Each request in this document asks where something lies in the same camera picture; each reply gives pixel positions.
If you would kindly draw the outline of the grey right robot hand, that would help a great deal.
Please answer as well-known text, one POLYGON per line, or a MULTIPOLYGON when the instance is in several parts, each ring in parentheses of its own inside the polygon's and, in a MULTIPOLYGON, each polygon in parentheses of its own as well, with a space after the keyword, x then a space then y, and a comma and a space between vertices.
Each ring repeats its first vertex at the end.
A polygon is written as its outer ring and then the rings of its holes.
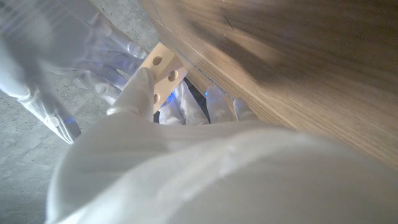
POLYGON ((48 76, 113 104, 147 55, 91 1, 1 0, 1 90, 67 143, 81 131, 48 76))

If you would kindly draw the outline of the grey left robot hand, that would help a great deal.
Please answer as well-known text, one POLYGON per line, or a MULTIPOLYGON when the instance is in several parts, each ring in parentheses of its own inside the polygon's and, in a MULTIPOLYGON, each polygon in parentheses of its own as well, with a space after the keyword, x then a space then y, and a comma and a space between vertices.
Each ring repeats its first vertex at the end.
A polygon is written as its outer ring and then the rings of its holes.
POLYGON ((397 172, 339 142, 259 121, 153 120, 140 68, 53 174, 47 223, 396 223, 397 172))

